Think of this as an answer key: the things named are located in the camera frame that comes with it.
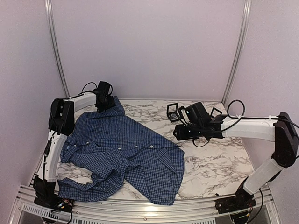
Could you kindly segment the blue plaid shirt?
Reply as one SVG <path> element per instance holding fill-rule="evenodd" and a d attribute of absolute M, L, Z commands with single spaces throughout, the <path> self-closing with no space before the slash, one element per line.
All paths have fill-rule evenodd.
<path fill-rule="evenodd" d="M 91 182 L 58 181 L 63 198 L 97 202 L 130 183 L 154 204 L 172 205 L 184 176 L 184 151 L 126 116 L 118 98 L 104 112 L 85 112 L 62 147 L 62 163 L 89 170 Z"/>

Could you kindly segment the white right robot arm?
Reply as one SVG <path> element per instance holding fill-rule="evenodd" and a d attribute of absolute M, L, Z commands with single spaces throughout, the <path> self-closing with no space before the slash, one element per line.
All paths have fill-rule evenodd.
<path fill-rule="evenodd" d="M 167 107 L 175 108 L 166 112 L 168 119 L 181 122 L 173 132 L 177 140 L 240 137 L 267 140 L 275 144 L 271 157 L 246 177 L 234 196 L 216 200 L 215 207 L 219 213 L 255 206 L 254 194 L 298 159 L 299 136 L 296 130 L 299 126 L 292 122 L 286 112 L 267 117 L 246 117 L 244 114 L 231 116 L 222 112 L 214 116 L 207 112 L 201 102 L 189 107 L 179 107 L 177 103 Z"/>

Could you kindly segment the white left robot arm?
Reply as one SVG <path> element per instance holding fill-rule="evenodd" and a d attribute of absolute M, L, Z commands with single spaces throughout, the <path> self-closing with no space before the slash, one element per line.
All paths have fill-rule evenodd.
<path fill-rule="evenodd" d="M 82 90 L 76 96 L 56 98 L 50 107 L 49 134 L 43 159 L 34 176 L 33 188 L 36 198 L 34 203 L 51 209 L 51 212 L 72 212 L 74 201 L 60 198 L 55 193 L 56 168 L 62 147 L 75 127 L 75 112 L 95 105 L 98 112 L 115 106 L 110 83 L 100 81 L 93 90 Z"/>

